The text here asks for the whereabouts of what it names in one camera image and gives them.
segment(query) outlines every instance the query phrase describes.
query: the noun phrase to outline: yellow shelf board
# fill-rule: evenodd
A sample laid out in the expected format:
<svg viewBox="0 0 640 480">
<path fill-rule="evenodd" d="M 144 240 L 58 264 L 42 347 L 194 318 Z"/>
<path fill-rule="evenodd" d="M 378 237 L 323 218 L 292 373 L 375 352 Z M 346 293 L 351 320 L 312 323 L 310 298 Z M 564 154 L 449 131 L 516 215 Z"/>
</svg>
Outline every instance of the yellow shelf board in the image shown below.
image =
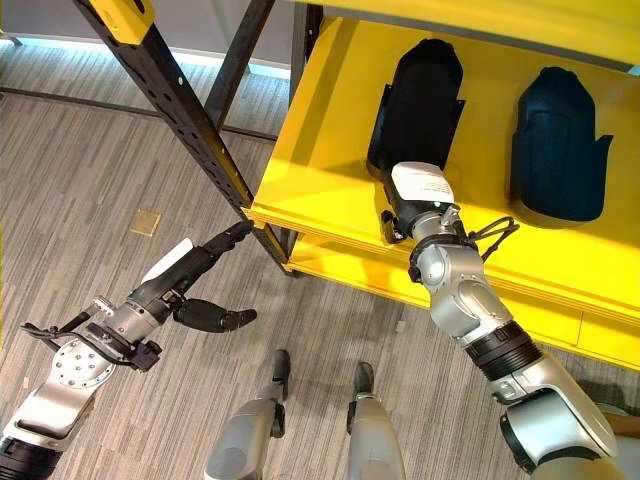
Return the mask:
<svg viewBox="0 0 640 480">
<path fill-rule="evenodd" d="M 320 3 L 503 35 L 640 64 L 638 0 L 323 0 Z"/>
<path fill-rule="evenodd" d="M 428 292 L 412 283 L 402 265 L 366 250 L 309 234 L 298 236 L 287 267 L 422 308 Z M 590 317 L 579 310 L 496 288 L 509 311 L 534 340 L 640 371 L 640 328 Z"/>
<path fill-rule="evenodd" d="M 385 244 L 389 208 L 366 170 L 380 96 L 422 30 L 325 18 L 251 209 L 255 220 L 406 261 L 410 240 Z M 540 70 L 576 72 L 596 102 L 597 134 L 613 134 L 604 212 L 569 229 L 522 228 L 486 265 L 506 290 L 640 325 L 640 78 L 449 35 L 466 100 L 445 176 L 468 230 L 503 215 L 517 101 Z"/>
</svg>

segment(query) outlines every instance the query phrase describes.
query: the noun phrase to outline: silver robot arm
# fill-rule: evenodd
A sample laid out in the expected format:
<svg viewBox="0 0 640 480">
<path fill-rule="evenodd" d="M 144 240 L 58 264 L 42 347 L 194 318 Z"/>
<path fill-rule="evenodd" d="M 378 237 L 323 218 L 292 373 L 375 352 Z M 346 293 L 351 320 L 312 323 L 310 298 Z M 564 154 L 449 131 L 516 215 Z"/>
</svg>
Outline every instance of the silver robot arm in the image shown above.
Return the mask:
<svg viewBox="0 0 640 480">
<path fill-rule="evenodd" d="M 254 320 L 254 310 L 232 312 L 184 297 L 251 227 L 250 222 L 238 223 L 201 247 L 183 241 L 117 308 L 98 297 L 59 329 L 41 330 L 29 323 L 21 326 L 56 353 L 47 380 L 27 397 L 2 431 L 0 478 L 48 478 L 91 412 L 96 391 L 116 366 L 147 371 L 159 360 L 162 349 L 144 340 L 170 315 L 187 327 L 214 333 L 235 330 Z M 100 320 L 94 317 L 98 313 Z M 64 337 L 73 339 L 62 346 L 53 341 Z"/>
<path fill-rule="evenodd" d="M 417 198 L 434 207 L 411 222 L 416 247 L 410 275 L 429 291 L 433 321 L 465 350 L 487 377 L 492 395 L 507 406 L 500 426 L 518 465 L 528 473 L 539 469 L 539 478 L 545 479 L 569 478 L 562 474 L 567 466 L 579 466 L 576 472 L 582 474 L 593 467 L 593 475 L 580 478 L 604 478 L 596 465 L 615 471 L 610 462 L 594 461 L 617 454 L 609 424 L 571 375 L 535 346 L 487 283 L 483 257 L 464 232 L 440 170 L 406 163 L 394 171 L 400 167 L 413 174 L 393 177 L 397 191 L 412 192 L 402 200 Z M 408 185 L 424 181 L 419 172 L 425 169 L 429 186 Z M 439 200 L 429 203 L 434 185 Z M 445 189 L 450 194 L 446 203 L 440 201 Z M 560 468 L 557 476 L 552 464 Z"/>
</svg>

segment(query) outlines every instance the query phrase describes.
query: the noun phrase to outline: black cable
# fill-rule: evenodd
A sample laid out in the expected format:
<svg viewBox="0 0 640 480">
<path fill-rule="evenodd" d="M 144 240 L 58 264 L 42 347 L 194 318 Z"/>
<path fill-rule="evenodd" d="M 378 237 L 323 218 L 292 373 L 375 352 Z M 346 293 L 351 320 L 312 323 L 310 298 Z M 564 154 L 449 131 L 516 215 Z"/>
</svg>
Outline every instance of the black cable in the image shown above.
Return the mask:
<svg viewBox="0 0 640 480">
<path fill-rule="evenodd" d="M 50 330 L 41 330 L 31 323 L 25 323 L 24 325 L 20 325 L 20 329 L 25 331 L 32 337 L 37 338 L 38 340 L 53 340 L 53 339 L 62 338 L 62 337 L 74 337 L 80 340 L 85 345 L 88 345 L 89 347 L 91 347 L 91 349 L 95 350 L 95 352 L 98 355 L 100 355 L 102 358 L 104 358 L 107 362 L 113 363 L 115 365 L 123 365 L 127 367 L 130 367 L 132 365 L 131 362 L 123 362 L 122 360 L 119 360 L 107 353 L 104 353 L 95 343 L 93 343 L 87 337 L 77 332 L 62 332 L 62 331 L 59 331 L 57 327 L 51 327 Z"/>
<path fill-rule="evenodd" d="M 502 227 L 502 228 L 498 228 L 498 229 L 494 230 L 495 227 L 497 227 L 501 223 L 505 223 L 505 222 L 508 223 L 508 225 L 506 227 Z M 491 254 L 493 252 L 498 250 L 498 247 L 500 246 L 500 244 L 509 235 L 514 233 L 519 228 L 520 228 L 520 225 L 518 225 L 515 222 L 513 217 L 502 217 L 502 218 L 499 218 L 498 220 L 496 220 L 494 222 L 491 222 L 489 225 L 487 225 L 484 228 L 481 228 L 477 232 L 469 232 L 469 235 L 468 235 L 467 238 L 469 239 L 469 241 L 475 243 L 478 240 L 483 240 L 485 238 L 492 237 L 493 235 L 498 235 L 499 233 L 502 234 L 502 235 L 500 235 L 500 238 L 498 238 L 498 240 L 493 242 L 493 244 L 489 248 L 487 248 L 487 250 L 482 254 L 482 261 L 486 262 L 487 259 L 489 258 L 489 256 L 491 256 Z"/>
<path fill-rule="evenodd" d="M 73 317 L 69 323 L 60 328 L 61 332 L 71 332 L 82 325 L 84 322 L 89 320 L 91 315 L 88 312 L 80 312 L 78 315 Z"/>
</svg>

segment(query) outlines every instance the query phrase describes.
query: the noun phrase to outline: cable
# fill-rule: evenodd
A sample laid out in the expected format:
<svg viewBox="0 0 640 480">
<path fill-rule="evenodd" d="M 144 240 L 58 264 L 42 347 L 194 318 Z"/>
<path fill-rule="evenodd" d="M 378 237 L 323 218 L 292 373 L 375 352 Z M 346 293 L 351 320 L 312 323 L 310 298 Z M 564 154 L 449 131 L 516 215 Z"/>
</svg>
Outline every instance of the cable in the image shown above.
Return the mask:
<svg viewBox="0 0 640 480">
<path fill-rule="evenodd" d="M 95 343 L 93 343 L 87 337 L 80 335 L 77 332 L 62 332 L 58 330 L 58 327 L 51 327 L 49 330 L 41 330 L 35 325 L 33 325 L 32 323 L 25 323 L 24 325 L 20 325 L 20 329 L 25 331 L 32 337 L 37 338 L 38 340 L 54 340 L 56 338 L 74 337 L 80 340 L 85 345 L 88 345 L 89 347 L 91 347 L 91 349 L 95 350 L 95 352 L 98 355 L 100 355 L 102 358 L 104 358 L 107 362 L 113 363 L 115 365 L 122 365 L 127 367 L 130 367 L 131 365 L 133 365 L 131 362 L 126 362 L 126 361 L 123 362 L 122 360 L 119 360 L 107 353 L 104 353 L 102 350 L 100 350 L 100 348 Z"/>
<path fill-rule="evenodd" d="M 495 227 L 497 227 L 501 223 L 505 223 L 505 222 L 508 223 L 508 225 L 506 227 L 502 227 L 502 228 L 498 228 L 497 230 L 493 230 Z M 491 256 L 491 254 L 498 249 L 500 244 L 509 235 L 511 235 L 513 232 L 515 232 L 519 228 L 520 228 L 520 225 L 518 225 L 515 222 L 513 217 L 502 217 L 502 218 L 499 218 L 498 220 L 496 220 L 495 222 L 491 222 L 489 225 L 487 225 L 484 228 L 481 228 L 477 232 L 469 232 L 469 235 L 467 236 L 467 238 L 468 238 L 469 241 L 475 243 L 478 240 L 483 240 L 485 238 L 492 237 L 493 235 L 498 235 L 499 233 L 502 234 L 502 235 L 500 235 L 500 238 L 498 238 L 498 240 L 493 242 L 493 244 L 489 248 L 487 248 L 487 250 L 482 254 L 482 261 L 486 262 L 487 259 Z"/>
</svg>

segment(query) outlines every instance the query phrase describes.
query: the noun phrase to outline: white wall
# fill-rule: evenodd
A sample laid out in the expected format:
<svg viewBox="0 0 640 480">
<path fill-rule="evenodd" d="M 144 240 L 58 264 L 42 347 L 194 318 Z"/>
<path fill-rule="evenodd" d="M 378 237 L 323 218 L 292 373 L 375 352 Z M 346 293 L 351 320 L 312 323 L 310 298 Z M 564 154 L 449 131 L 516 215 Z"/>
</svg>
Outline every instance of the white wall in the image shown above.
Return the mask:
<svg viewBox="0 0 640 480">
<path fill-rule="evenodd" d="M 97 38 L 71 0 L 4 0 L 2 29 L 12 34 Z M 155 23 L 171 47 L 225 53 L 249 0 L 153 0 Z M 291 61 L 292 2 L 276 1 L 253 57 Z"/>
</svg>

